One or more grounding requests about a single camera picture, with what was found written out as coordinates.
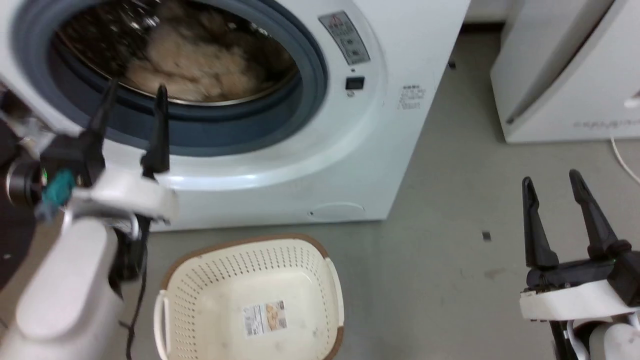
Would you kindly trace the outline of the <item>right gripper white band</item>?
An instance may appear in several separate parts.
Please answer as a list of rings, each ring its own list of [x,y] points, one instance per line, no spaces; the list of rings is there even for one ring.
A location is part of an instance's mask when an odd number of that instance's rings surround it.
[[[617,256],[632,249],[619,239],[580,171],[571,169],[573,197],[582,210],[589,259],[561,263],[548,242],[538,212],[540,201],[533,180],[522,180],[526,289],[519,310],[530,321],[578,321],[640,311],[640,281],[613,285],[610,276],[622,266]]]

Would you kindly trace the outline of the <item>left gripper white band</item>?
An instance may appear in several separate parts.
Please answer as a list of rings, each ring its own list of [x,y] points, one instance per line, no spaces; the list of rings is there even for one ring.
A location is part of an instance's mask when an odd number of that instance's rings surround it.
[[[105,166],[103,142],[118,88],[119,78],[111,79],[81,136],[57,135],[39,154],[39,166],[49,178],[36,205],[37,219],[52,219],[58,208],[73,199],[118,215],[141,215],[167,224],[178,217],[178,194],[156,179],[170,170],[167,87],[161,84],[157,89],[154,130],[140,173]]]

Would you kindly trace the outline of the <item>beige laundry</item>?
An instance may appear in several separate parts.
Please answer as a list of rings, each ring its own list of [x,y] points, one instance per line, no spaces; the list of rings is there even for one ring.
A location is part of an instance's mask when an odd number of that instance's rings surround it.
[[[290,80],[298,68],[288,50],[263,28],[220,7],[162,0],[158,25],[124,82],[171,100],[205,104],[246,100]]]

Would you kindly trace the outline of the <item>cream perforated laundry basket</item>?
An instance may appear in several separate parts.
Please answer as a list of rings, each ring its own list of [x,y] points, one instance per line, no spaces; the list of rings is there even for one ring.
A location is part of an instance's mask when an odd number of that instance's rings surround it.
[[[243,308],[278,301],[288,328],[247,337]],[[335,360],[345,337],[339,275],[304,234],[192,251],[163,278],[153,333],[160,360]]]

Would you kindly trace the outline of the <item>white front-load washing machine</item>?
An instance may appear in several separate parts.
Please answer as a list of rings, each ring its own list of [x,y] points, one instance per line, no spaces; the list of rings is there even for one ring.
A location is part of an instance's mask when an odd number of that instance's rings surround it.
[[[381,221],[393,207],[471,0],[202,0],[273,34],[301,69],[281,95],[170,105],[156,231]],[[345,11],[370,61],[349,65],[319,16]]]

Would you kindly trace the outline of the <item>white boxy appliance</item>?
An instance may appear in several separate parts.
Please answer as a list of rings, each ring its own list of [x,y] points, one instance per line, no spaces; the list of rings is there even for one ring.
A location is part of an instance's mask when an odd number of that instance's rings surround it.
[[[490,79],[508,144],[640,139],[640,0],[521,0]]]

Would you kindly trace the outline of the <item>printed label sticker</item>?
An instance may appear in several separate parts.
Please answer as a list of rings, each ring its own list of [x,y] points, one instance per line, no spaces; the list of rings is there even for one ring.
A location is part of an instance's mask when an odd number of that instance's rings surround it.
[[[288,328],[284,301],[271,301],[242,308],[245,335],[258,337]]]

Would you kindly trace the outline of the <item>grey warning label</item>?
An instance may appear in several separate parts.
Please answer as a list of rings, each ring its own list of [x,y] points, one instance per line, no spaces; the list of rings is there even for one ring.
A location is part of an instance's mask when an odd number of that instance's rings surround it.
[[[322,14],[318,20],[334,39],[349,66],[371,61],[370,53],[361,35],[344,10]]]

